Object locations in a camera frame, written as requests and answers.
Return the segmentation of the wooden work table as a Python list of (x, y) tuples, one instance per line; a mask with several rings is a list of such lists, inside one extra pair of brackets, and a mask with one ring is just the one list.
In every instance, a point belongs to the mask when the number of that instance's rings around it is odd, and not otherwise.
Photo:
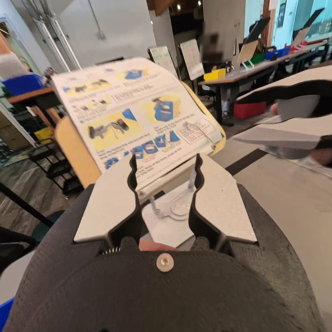
[(245, 69), (244, 67), (236, 69), (226, 74), (224, 77), (217, 80), (201, 81), (198, 85), (203, 86), (215, 86), (215, 110), (216, 120), (220, 125), (232, 127), (230, 122), (223, 122), (222, 117), (222, 96), (221, 89), (230, 89), (233, 87), (239, 87), (249, 81), (265, 77), (271, 74), (273, 71), (280, 70), (281, 66), (292, 65), (291, 74), (296, 74), (305, 69), (305, 64), (309, 60), (321, 57), (320, 64), (325, 64), (328, 60), (331, 60), (331, 38), (329, 40), (317, 40), (310, 42), (301, 50), (289, 53), (286, 56), (280, 57), (274, 61), (263, 61), (254, 67)]

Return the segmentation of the printed instruction sheet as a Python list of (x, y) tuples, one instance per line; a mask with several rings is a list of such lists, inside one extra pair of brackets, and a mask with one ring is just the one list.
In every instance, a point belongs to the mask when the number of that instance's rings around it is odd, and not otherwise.
[(52, 85), (101, 173), (135, 155), (137, 189), (223, 139), (185, 86), (143, 57), (56, 74)]

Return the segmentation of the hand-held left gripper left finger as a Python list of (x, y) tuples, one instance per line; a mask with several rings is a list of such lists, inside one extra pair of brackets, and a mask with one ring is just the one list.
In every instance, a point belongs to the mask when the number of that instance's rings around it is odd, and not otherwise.
[(130, 237), (139, 246), (143, 217), (136, 192), (135, 155), (127, 155), (95, 182), (73, 241), (102, 240), (113, 249)]

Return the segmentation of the yellow plastic bin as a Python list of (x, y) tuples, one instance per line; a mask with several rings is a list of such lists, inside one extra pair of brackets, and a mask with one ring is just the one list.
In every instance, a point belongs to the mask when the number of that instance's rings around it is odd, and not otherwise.
[(215, 70), (212, 70), (209, 73), (205, 73), (204, 74), (204, 80), (205, 81), (219, 80), (219, 79), (225, 77), (226, 73), (227, 73), (227, 70), (225, 68), (215, 69)]

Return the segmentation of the blue plastic bin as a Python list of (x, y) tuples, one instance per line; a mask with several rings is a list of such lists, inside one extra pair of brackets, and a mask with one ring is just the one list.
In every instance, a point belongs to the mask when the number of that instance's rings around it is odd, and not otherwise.
[(12, 309), (15, 297), (12, 297), (8, 301), (2, 303), (0, 305), (0, 331), (2, 332), (8, 318), (10, 315), (10, 311)]
[(14, 78), (2, 79), (1, 83), (6, 87), (11, 96), (19, 96), (45, 88), (43, 78), (35, 73), (29, 73)]

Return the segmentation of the black office chair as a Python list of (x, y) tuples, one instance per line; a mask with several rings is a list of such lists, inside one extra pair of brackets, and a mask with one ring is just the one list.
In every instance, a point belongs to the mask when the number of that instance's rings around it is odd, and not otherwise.
[[(59, 210), (45, 217), (3, 183), (0, 183), (0, 191), (48, 228), (51, 228), (65, 212), (64, 210)], [(31, 236), (0, 227), (0, 273), (16, 260), (32, 252), (39, 243), (40, 241)]]

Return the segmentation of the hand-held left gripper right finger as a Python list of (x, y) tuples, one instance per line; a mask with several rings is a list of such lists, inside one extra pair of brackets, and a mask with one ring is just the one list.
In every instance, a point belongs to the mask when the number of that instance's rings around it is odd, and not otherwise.
[(205, 153), (198, 153), (189, 211), (189, 228), (195, 238), (207, 239), (221, 252), (229, 241), (257, 244), (254, 228), (233, 176)]

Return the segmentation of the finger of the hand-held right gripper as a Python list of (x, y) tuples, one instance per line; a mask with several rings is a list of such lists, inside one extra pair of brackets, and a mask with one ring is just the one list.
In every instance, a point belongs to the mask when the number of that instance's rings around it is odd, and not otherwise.
[(251, 104), (296, 97), (332, 96), (332, 66), (325, 65), (304, 70), (279, 81), (265, 85), (236, 99), (238, 104)]
[(316, 148), (331, 147), (332, 115), (285, 121), (276, 116), (234, 135), (233, 139), (276, 148), (284, 159), (301, 159)]

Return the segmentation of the black metal rack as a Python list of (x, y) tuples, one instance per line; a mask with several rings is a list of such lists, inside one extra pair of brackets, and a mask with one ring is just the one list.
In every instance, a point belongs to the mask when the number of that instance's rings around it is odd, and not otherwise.
[(51, 180), (66, 199), (81, 193), (83, 186), (65, 157), (58, 143), (52, 138), (42, 139), (39, 146), (28, 153), (29, 160), (36, 164), (47, 179)]

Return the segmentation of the white easel board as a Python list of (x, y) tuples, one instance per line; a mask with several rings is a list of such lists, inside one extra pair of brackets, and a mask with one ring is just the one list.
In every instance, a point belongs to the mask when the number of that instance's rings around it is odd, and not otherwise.
[(205, 71), (201, 62), (197, 40), (190, 39), (186, 42), (180, 43), (179, 47), (190, 80), (194, 81), (197, 78), (202, 77)]
[(175, 66), (171, 53), (167, 46), (153, 46), (147, 49), (150, 60), (166, 69), (179, 79), (177, 67)]

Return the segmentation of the red plastic bin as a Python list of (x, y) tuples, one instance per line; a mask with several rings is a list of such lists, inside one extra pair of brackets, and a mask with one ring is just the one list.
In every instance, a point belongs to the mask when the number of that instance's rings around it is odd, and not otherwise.
[(239, 104), (234, 103), (233, 114), (238, 119), (247, 119), (265, 113), (266, 102)]

